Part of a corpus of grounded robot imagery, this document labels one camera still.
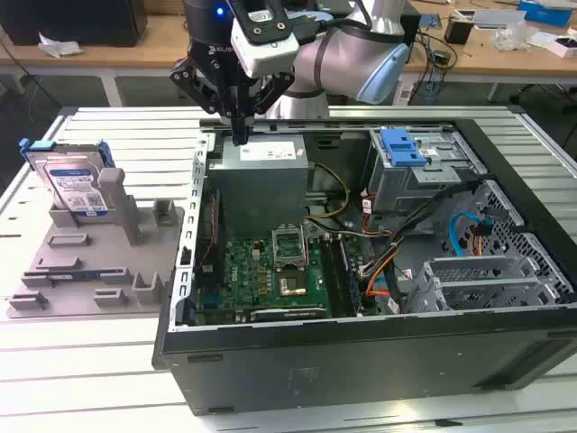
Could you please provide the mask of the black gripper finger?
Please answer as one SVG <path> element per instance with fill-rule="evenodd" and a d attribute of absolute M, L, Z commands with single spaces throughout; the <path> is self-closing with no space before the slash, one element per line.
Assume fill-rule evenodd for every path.
<path fill-rule="evenodd" d="M 241 89 L 241 145 L 250 136 L 250 120 L 264 115 L 292 85 L 294 75 L 280 72 L 263 78 L 248 78 Z"/>
<path fill-rule="evenodd" d="M 233 87 L 227 81 L 224 64 L 220 60 L 208 62 L 208 73 L 198 75 L 190 57 L 179 60 L 169 77 L 186 95 L 191 97 L 209 114 L 219 114 L 221 121 L 230 127 L 234 145 L 242 144 L 242 116 L 234 100 Z"/>

